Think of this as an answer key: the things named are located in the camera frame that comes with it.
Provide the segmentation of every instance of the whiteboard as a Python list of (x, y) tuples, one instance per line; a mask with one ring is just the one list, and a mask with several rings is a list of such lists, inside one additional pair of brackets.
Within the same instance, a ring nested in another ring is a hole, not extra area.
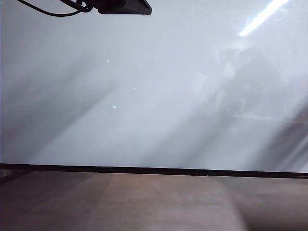
[(1, 4), (1, 163), (308, 172), (308, 1), (148, 2)]

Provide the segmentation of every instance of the black frame edge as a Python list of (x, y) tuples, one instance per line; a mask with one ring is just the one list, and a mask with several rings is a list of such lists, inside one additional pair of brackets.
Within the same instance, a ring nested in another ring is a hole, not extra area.
[(0, 169), (12, 169), (12, 170), (18, 169), (18, 170), (28, 170), (28, 171), (62, 171), (62, 172), (97, 172), (97, 173), (127, 173), (127, 174), (187, 175), (187, 176), (226, 176), (226, 177), (308, 179), (308, 173), (297, 173), (297, 172), (233, 171), (233, 170), (206, 170), (206, 169), (186, 169), (186, 168), (0, 164)]

